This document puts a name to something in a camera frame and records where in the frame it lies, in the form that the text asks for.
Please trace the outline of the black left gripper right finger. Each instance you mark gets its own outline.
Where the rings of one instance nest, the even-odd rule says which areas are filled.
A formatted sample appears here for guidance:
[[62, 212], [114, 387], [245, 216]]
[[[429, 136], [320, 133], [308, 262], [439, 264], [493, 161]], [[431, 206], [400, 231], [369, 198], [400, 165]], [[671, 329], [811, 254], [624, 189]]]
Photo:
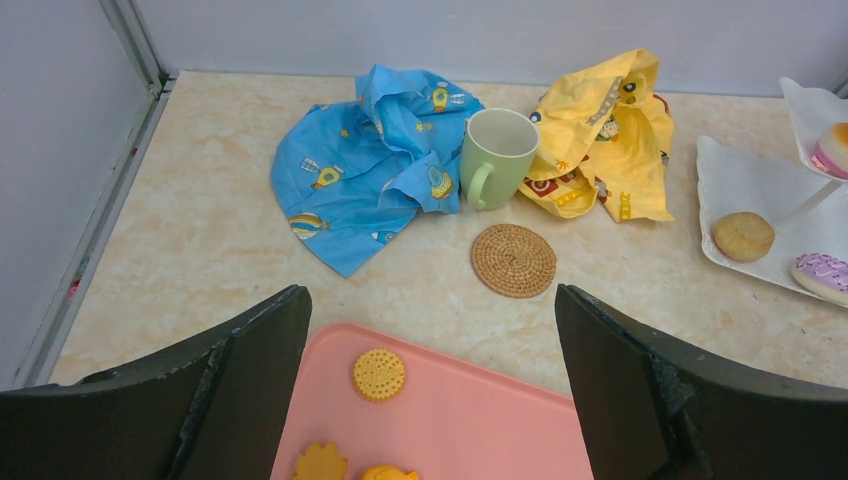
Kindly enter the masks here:
[[562, 285], [555, 315], [598, 479], [843, 479], [847, 392], [713, 354]]

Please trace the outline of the orange star cookie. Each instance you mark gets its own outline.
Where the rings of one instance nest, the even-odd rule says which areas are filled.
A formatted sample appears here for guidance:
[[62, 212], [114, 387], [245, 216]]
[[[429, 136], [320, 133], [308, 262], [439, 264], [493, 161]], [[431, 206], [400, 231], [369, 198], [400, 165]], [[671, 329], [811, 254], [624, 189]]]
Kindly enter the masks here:
[[415, 471], [403, 471], [392, 465], [376, 465], [368, 468], [360, 477], [361, 480], [418, 480]]

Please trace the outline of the round tan muffin cake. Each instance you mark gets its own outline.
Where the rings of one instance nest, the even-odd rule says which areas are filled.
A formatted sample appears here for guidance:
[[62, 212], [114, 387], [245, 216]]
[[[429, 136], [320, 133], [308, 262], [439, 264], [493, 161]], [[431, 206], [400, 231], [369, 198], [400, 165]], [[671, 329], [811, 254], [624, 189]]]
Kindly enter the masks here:
[[776, 238], [771, 224], [753, 212], [736, 212], [719, 218], [711, 227], [717, 248], [739, 262], [765, 257]]

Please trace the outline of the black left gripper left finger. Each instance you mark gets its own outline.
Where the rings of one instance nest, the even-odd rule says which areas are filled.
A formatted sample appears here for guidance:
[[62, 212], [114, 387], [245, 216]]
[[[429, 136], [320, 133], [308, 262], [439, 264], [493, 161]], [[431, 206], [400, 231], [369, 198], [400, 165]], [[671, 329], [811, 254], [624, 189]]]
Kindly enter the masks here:
[[266, 479], [312, 299], [292, 285], [169, 347], [66, 386], [1, 395], [5, 479]]

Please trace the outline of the purple sprinkled donut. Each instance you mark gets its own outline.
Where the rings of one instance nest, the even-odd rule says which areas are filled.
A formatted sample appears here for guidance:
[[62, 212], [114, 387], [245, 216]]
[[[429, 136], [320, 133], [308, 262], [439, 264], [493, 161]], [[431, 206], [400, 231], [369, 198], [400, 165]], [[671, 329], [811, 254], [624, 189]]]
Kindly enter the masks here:
[[790, 274], [808, 291], [836, 304], [847, 305], [847, 263], [831, 255], [808, 253], [798, 257]]

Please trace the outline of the yellow orange pastry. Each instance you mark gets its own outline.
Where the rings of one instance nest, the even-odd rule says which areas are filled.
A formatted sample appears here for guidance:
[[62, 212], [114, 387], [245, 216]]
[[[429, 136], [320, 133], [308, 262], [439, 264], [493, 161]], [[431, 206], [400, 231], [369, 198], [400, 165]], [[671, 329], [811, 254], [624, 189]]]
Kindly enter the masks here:
[[817, 168], [841, 179], [847, 179], [847, 130], [847, 122], [827, 127], [816, 141], [811, 156]]

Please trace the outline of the round yellow cracker biscuit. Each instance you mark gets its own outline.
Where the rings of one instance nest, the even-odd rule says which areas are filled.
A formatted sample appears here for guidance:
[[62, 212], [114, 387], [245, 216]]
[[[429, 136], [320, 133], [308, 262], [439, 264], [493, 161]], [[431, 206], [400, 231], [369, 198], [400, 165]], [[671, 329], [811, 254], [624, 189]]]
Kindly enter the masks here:
[[393, 351], [375, 348], [362, 353], [354, 363], [352, 380], [360, 397], [383, 403], [397, 396], [404, 387], [406, 367]]

